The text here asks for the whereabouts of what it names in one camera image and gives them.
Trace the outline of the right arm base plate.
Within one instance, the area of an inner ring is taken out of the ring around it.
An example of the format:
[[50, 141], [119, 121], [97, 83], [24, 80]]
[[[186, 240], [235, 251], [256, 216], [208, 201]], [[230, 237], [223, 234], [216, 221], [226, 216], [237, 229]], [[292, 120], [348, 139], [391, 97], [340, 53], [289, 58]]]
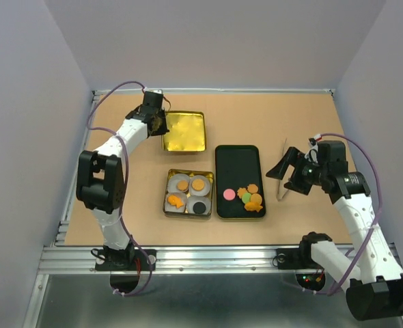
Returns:
[[310, 253], [295, 248], [277, 248], [275, 262], [280, 270], [320, 269], [321, 266], [311, 259]]

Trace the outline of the gold tin lid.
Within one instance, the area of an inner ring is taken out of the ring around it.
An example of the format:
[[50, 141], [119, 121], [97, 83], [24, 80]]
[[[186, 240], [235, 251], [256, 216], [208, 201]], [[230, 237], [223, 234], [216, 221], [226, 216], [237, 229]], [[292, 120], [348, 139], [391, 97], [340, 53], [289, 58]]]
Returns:
[[204, 152], [206, 126], [199, 111], [168, 111], [168, 132], [162, 136], [162, 148], [167, 152]]

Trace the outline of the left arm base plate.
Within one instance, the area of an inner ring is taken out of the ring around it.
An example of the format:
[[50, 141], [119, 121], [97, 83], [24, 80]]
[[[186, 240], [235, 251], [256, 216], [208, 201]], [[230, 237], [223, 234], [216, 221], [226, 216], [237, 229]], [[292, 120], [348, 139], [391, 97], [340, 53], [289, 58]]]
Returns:
[[136, 248], [126, 250], [112, 250], [108, 248], [93, 248], [90, 253], [95, 257], [95, 270], [100, 272], [111, 271], [154, 271], [156, 268], [157, 250], [145, 249], [143, 252]]

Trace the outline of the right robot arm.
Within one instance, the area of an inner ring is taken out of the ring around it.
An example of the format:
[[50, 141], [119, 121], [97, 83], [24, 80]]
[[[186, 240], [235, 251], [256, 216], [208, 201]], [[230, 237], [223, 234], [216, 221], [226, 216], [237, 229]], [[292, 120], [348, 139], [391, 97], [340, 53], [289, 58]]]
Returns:
[[363, 174], [348, 169], [344, 143], [321, 141], [307, 154], [290, 147], [266, 177], [282, 180], [289, 167], [294, 170], [284, 187], [303, 195], [321, 187], [344, 220], [355, 257], [350, 260], [327, 234], [310, 232], [297, 248], [277, 256], [279, 267], [324, 269], [359, 321], [403, 316], [403, 269], [376, 222]]

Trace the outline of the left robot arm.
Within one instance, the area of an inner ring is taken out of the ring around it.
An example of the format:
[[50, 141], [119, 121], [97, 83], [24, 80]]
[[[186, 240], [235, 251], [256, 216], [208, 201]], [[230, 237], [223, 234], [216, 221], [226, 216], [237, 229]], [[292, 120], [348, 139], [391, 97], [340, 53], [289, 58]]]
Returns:
[[144, 92], [142, 103], [126, 115], [116, 131], [93, 127], [94, 131], [108, 132], [111, 136], [96, 149], [84, 150], [79, 155], [76, 197], [93, 212], [102, 230], [103, 249], [112, 252], [111, 261], [119, 269], [130, 268], [135, 261], [122, 219], [128, 156], [142, 141], [169, 131], [164, 100], [160, 91]]

